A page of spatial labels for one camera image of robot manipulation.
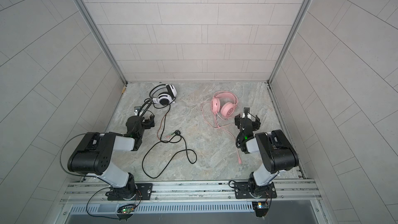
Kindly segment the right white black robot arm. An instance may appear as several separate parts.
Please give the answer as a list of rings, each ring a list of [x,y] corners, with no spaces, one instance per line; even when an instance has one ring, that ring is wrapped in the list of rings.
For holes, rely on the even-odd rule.
[[[245,107],[243,114],[234,118],[239,128],[235,145],[245,154],[259,153],[262,163],[249,175],[247,181],[234,183],[238,199],[273,199],[277,197],[273,179],[280,173],[299,165],[299,158],[282,130],[259,132],[261,126],[257,115]]]

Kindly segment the left circuit board green led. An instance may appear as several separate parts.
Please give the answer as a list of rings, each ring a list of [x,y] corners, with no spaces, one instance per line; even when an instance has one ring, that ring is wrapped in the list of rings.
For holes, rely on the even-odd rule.
[[[123,205],[118,208],[117,213],[118,214],[132,214],[135,211],[136,205],[135,204],[127,204]]]

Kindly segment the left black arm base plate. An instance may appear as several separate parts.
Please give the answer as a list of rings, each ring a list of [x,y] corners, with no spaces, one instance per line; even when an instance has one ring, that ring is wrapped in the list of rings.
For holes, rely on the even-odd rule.
[[[108,201],[149,200],[152,187],[151,183],[127,184],[122,188],[112,188],[105,196]]]

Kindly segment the pink headphones with cable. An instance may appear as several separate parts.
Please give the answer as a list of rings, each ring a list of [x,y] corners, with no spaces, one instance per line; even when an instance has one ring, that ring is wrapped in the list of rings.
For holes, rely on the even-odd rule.
[[[207,119],[205,118],[205,112],[203,108],[203,104],[205,103],[210,104],[210,110],[214,117],[215,126],[212,125],[210,122],[208,122]],[[225,129],[225,127],[231,124],[220,126],[217,117],[223,120],[230,119],[233,113],[235,112],[237,106],[238,106],[238,97],[234,93],[225,90],[220,90],[215,92],[210,101],[204,101],[200,103],[202,117],[205,123],[207,123],[213,129],[220,129],[225,131],[231,136],[231,138],[234,138],[234,135]]]

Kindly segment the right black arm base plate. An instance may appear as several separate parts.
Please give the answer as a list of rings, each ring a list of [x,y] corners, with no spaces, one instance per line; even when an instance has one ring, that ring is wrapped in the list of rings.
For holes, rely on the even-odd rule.
[[[253,181],[234,183],[236,199],[274,199],[277,198],[274,183],[265,186],[257,186]]]

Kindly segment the right circuit board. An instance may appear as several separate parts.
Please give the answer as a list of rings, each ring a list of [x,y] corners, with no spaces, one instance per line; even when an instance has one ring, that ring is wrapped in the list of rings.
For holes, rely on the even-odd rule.
[[[255,212],[256,217],[265,217],[269,211],[268,202],[252,202],[252,209]]]

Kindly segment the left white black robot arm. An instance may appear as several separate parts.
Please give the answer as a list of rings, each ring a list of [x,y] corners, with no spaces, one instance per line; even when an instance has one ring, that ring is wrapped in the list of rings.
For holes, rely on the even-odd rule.
[[[138,151],[145,130],[154,127],[154,115],[132,116],[126,122],[127,133],[88,132],[70,156],[67,168],[84,176],[92,176],[109,184],[109,201],[149,200],[153,184],[137,184],[131,173],[112,162],[114,151]]]

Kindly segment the aluminium mounting rail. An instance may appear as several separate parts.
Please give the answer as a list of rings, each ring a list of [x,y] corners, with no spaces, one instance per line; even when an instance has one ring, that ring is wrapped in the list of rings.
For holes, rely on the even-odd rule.
[[[273,181],[276,200],[321,200],[321,193],[313,179],[276,179]],[[167,203],[167,202],[230,202],[238,201],[232,183],[227,180],[205,181],[152,181],[149,200],[108,201],[109,191],[104,183],[70,183],[60,203]],[[266,199],[242,199],[243,201],[264,201]]]

